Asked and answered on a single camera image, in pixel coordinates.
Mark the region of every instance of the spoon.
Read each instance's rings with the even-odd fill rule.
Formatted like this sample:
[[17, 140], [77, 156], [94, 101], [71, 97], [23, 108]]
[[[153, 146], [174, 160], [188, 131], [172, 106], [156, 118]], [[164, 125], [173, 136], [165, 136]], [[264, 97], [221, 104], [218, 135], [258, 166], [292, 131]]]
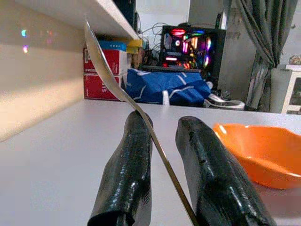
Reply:
[[90, 55], [90, 58], [92, 60], [92, 63], [101, 78], [101, 80], [104, 82], [106, 87], [111, 91], [112, 94], [114, 94], [115, 97], [117, 97], [120, 101], [126, 101], [129, 105], [131, 105], [135, 110], [139, 112], [141, 117], [143, 118], [150, 135], [152, 137], [152, 140], [159, 152], [159, 155], [166, 167], [166, 170], [174, 184], [175, 189], [177, 190], [177, 193], [182, 201], [182, 204], [189, 215], [189, 218], [194, 226], [198, 226], [197, 218], [192, 210], [192, 207], [190, 206], [187, 197], [174, 173], [173, 168], [171, 167], [163, 148], [156, 136], [156, 133], [151, 126], [150, 121], [148, 120], [145, 112], [142, 110], [142, 108], [122, 89], [119, 87], [119, 85], [116, 83], [114, 79], [114, 75], [109, 67], [109, 64], [105, 58], [105, 55], [102, 51], [102, 48], [100, 47], [95, 34], [91, 30], [89, 22], [86, 20], [85, 22], [85, 38], [86, 38], [86, 44], [87, 49]]

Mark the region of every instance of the table surface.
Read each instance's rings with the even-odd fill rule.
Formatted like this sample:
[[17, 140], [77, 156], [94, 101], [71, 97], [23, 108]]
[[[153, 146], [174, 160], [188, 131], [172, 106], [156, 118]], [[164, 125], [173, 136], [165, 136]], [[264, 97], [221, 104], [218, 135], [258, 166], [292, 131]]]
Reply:
[[[189, 197], [175, 145], [180, 117], [192, 115], [212, 127], [242, 123], [285, 127], [301, 133], [301, 117], [193, 107], [141, 105]], [[123, 134], [126, 103], [83, 100], [0, 143], [1, 226], [84, 226], [104, 166]], [[151, 226], [190, 226], [155, 147], [151, 165]], [[279, 191], [255, 185], [279, 226], [301, 225], [301, 189]]]

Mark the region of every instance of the orange bowl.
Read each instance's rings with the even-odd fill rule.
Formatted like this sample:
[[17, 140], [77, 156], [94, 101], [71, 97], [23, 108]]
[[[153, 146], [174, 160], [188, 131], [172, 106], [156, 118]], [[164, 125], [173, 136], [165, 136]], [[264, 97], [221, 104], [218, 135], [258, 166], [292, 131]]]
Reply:
[[214, 131], [251, 180], [276, 189], [301, 187], [301, 136], [284, 128], [216, 124]]

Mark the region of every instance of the red box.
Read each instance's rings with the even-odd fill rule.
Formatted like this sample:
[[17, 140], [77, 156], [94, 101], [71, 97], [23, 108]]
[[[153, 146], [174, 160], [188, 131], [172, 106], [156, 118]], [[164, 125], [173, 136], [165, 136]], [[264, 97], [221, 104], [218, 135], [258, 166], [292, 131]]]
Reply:
[[[127, 71], [127, 53], [121, 50], [104, 49], [103, 53], [114, 75], [120, 75]], [[97, 74], [88, 50], [84, 49], [84, 73]]]
[[[114, 77], [121, 87], [122, 76]], [[85, 99], [118, 100], [97, 74], [84, 74]]]

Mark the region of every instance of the grey curtain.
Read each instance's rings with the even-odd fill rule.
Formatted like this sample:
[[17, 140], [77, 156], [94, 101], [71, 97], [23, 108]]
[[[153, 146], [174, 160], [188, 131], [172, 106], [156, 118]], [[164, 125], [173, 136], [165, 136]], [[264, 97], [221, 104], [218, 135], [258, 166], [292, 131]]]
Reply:
[[271, 70], [289, 34], [298, 0], [236, 0], [246, 29], [260, 55], [252, 106], [269, 111]]

